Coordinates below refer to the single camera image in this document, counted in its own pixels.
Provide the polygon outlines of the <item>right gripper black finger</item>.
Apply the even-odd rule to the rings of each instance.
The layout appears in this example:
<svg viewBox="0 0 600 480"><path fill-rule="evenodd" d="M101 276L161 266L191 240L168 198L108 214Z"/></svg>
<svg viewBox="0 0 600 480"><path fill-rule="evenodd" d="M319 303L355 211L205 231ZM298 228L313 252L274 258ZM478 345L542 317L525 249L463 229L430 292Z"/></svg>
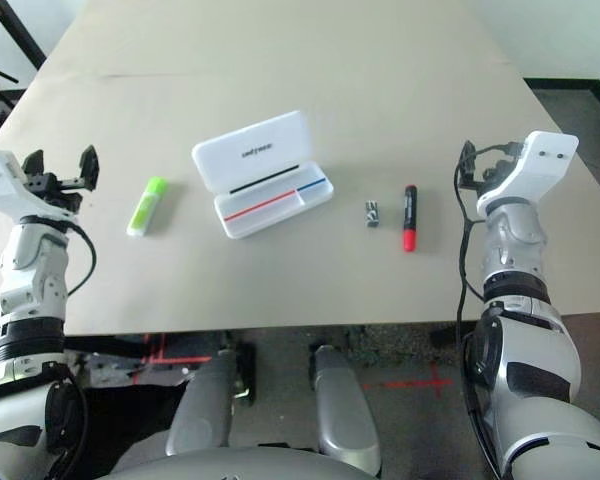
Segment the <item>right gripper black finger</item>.
<svg viewBox="0 0 600 480"><path fill-rule="evenodd" d="M477 188L477 182L475 181L476 152L475 145L470 140L466 140L458 161L458 185L462 189Z"/></svg>

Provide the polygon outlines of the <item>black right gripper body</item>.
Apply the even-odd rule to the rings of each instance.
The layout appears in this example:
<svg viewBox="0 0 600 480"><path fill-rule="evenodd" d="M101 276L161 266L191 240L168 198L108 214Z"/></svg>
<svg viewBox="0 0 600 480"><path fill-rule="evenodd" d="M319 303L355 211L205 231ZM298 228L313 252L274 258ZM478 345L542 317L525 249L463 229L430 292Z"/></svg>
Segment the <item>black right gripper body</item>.
<svg viewBox="0 0 600 480"><path fill-rule="evenodd" d="M505 158L497 160L482 172L482 179L476 182L475 190L478 194L485 194L500 186L516 166L516 161L511 160L512 154L509 148L484 148L478 150L474 158L477 159L480 155L493 151L503 153Z"/></svg>

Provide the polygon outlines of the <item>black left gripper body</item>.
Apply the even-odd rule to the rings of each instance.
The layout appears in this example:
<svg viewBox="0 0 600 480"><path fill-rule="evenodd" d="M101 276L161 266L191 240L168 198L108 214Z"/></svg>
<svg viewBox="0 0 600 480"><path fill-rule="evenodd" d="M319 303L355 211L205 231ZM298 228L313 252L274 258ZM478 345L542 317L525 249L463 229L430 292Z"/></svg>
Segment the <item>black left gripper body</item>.
<svg viewBox="0 0 600 480"><path fill-rule="evenodd" d="M78 211L82 203L79 189L85 188L82 177L59 180L53 173L25 171L25 188L47 204L68 211Z"/></svg>

